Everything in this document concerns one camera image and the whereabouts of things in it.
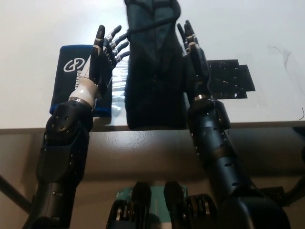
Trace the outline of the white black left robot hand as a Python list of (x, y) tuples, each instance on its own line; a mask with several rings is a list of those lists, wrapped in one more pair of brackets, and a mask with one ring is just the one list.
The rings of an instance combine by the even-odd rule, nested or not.
[(105, 27), (100, 25), (92, 46), (91, 54), (80, 76), (79, 86), (69, 96), (69, 101), (76, 101), (91, 108), (95, 101), (103, 97), (112, 82), (112, 71), (117, 64), (130, 52), (121, 52), (128, 47), (127, 33), (117, 39), (115, 35), (122, 29), (121, 25), (115, 27), (105, 35)]

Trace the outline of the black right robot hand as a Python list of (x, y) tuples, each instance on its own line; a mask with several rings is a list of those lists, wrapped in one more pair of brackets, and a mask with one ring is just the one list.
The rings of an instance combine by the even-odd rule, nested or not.
[(177, 28), (185, 50), (185, 77), (188, 97), (191, 100), (196, 97), (212, 98), (209, 65), (190, 21), (186, 20), (183, 26), (177, 24)]

